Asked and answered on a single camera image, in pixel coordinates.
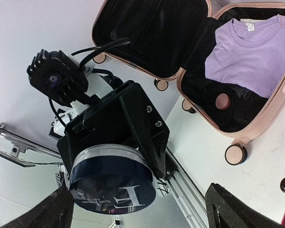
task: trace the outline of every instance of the shirt tag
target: shirt tag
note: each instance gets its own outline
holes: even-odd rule
[[[255,30],[255,25],[254,23],[245,23],[247,25],[248,32],[254,31]]]

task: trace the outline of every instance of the t-shirt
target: t-shirt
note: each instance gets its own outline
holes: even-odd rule
[[[205,62],[206,78],[269,98],[285,73],[285,17],[256,23],[232,19],[215,37],[217,44]]]

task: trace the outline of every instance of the tabletop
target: tabletop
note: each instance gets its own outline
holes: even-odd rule
[[[281,223],[285,193],[285,105],[271,126],[248,146],[247,160],[238,166],[225,161],[233,141],[221,135],[199,114],[183,111],[180,97],[166,121],[168,147],[202,194],[218,183],[252,209]]]

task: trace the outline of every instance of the suitcase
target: suitcase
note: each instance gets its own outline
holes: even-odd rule
[[[232,18],[285,16],[285,3],[236,3],[218,8],[218,3],[209,0],[107,0],[93,26],[92,40],[99,46],[129,37],[129,45],[105,54],[153,76],[161,90],[166,89],[164,83],[177,80],[183,108],[197,112],[221,134],[234,138],[225,159],[238,165],[247,158],[245,145],[266,130],[285,101],[285,74],[269,99],[243,102],[226,84],[206,79],[204,63],[216,45],[218,27]],[[232,111],[215,107],[221,93],[231,97]]]

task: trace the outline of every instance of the suitcase lid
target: suitcase lid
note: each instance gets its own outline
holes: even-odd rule
[[[159,79],[173,80],[195,47],[195,34],[211,15],[209,0],[107,0],[92,31],[94,43],[129,37],[107,54]]]

